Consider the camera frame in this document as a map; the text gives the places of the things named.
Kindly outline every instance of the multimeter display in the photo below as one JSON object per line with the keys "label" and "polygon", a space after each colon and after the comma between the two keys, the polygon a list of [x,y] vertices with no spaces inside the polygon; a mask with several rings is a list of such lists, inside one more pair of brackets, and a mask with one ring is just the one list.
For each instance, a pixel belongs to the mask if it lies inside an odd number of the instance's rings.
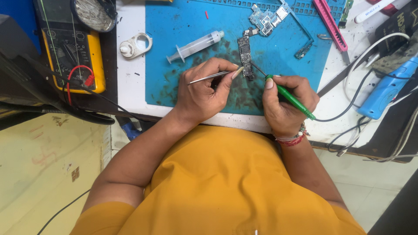
{"label": "multimeter display", "polygon": [[[74,35],[74,31],[70,30],[52,28],[49,30],[43,28],[42,30],[46,32],[46,41],[51,54],[54,71],[67,77],[71,69],[79,64],[89,68],[92,67],[89,56],[89,44],[85,32],[75,31]],[[89,70],[80,68],[73,72],[72,79],[79,81],[79,85],[82,85],[89,75]],[[64,82],[57,80],[57,85],[63,87]],[[70,89],[77,89],[77,87],[70,84]]]}
{"label": "multimeter display", "polygon": [[[74,67],[85,65],[94,73],[93,84],[85,85],[91,74],[86,68],[74,70],[71,80],[96,93],[103,92],[105,75],[99,34],[85,28],[76,20],[71,12],[69,0],[34,0],[34,3],[51,70],[68,78]],[[55,76],[54,83],[60,90],[67,89],[67,85]],[[73,84],[70,84],[69,88],[70,92],[85,93]]]}

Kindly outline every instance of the bracelet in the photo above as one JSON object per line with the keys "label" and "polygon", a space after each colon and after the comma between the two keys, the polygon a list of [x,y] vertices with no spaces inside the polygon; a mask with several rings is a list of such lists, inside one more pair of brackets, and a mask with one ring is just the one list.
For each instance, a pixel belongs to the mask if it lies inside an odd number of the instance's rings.
{"label": "bracelet", "polygon": [[305,122],[303,122],[301,124],[301,128],[300,128],[298,134],[295,135],[294,137],[291,137],[291,138],[280,138],[280,137],[278,137],[278,136],[276,136],[276,135],[273,134],[273,136],[276,138],[276,141],[279,144],[283,144],[284,146],[295,146],[295,145],[297,145],[298,143],[302,142],[303,137],[305,135],[310,136],[309,133],[307,133],[307,131],[306,131]]}

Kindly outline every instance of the hand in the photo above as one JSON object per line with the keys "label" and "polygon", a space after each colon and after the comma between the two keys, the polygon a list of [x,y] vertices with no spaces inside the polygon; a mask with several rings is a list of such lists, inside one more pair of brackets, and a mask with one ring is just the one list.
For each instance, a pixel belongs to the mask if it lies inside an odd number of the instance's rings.
{"label": "hand", "polygon": [[[232,80],[242,71],[238,66],[227,60],[210,58],[200,65],[188,69],[180,76],[177,103],[174,110],[180,115],[180,120],[187,124],[197,125],[219,113],[227,104]],[[211,88],[213,78],[189,84],[219,71],[231,71],[226,74],[215,90]]]}
{"label": "hand", "polygon": [[276,136],[291,138],[298,134],[306,116],[292,104],[279,102],[275,83],[293,89],[291,94],[311,112],[315,110],[319,96],[305,77],[274,75],[273,79],[267,79],[263,93],[264,116]]}

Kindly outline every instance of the yellow shirt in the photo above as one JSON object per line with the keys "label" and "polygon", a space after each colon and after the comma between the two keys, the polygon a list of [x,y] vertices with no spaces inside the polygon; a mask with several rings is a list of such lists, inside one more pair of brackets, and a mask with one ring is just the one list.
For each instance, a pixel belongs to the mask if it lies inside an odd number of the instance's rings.
{"label": "yellow shirt", "polygon": [[293,183],[274,144],[250,131],[198,126],[166,154],[137,207],[106,202],[71,235],[355,235],[350,213]]}

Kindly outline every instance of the white table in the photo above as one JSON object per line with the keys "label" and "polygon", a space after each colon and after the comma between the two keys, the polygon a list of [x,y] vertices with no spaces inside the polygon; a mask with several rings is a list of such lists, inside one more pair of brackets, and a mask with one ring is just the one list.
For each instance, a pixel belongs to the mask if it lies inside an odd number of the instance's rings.
{"label": "white table", "polygon": [[[397,0],[393,4],[399,9],[409,0]],[[117,25],[117,48],[119,44],[139,32],[145,33],[145,2],[117,0],[116,2],[118,19],[123,20]],[[347,27],[341,30],[341,33],[349,46],[348,54],[350,61],[354,61],[365,49],[370,46],[370,42],[375,42],[374,31],[382,22],[388,19],[388,16],[377,13],[362,24],[355,24],[354,17],[366,10],[370,6],[365,1],[355,0],[350,10],[347,20]],[[172,108],[158,105],[149,105],[145,102],[145,61],[144,57],[139,56],[134,59],[126,59],[117,51],[117,88],[118,104],[130,112],[151,115],[156,117],[165,116]],[[351,96],[355,93],[358,84],[363,76],[368,72],[364,65],[356,69],[350,79],[348,86]],[[319,89],[321,90],[336,75],[344,70],[346,65],[341,60],[341,54],[335,46],[331,50],[326,61],[324,73],[322,74]],[[364,84],[376,83],[376,77],[370,75]],[[329,119],[341,113],[349,104],[349,100],[344,96],[342,89],[343,82],[340,82],[335,88],[321,98],[315,112],[318,119]],[[371,86],[364,86],[363,91],[356,100],[356,104],[362,104],[367,94],[370,93]],[[366,144],[373,136],[376,129],[386,114],[383,113],[379,120],[374,120],[367,125],[364,133],[360,136],[354,147],[360,147]],[[339,133],[355,126],[357,120],[361,117],[354,108],[350,109],[341,118],[320,123],[317,121],[306,121],[308,132],[311,134],[309,140],[329,143]],[[271,129],[263,116],[238,115],[229,113],[218,113],[204,123],[217,126],[240,128],[261,133],[270,133]],[[352,135],[347,134],[338,139],[335,144],[346,145],[352,141],[355,132]]]}

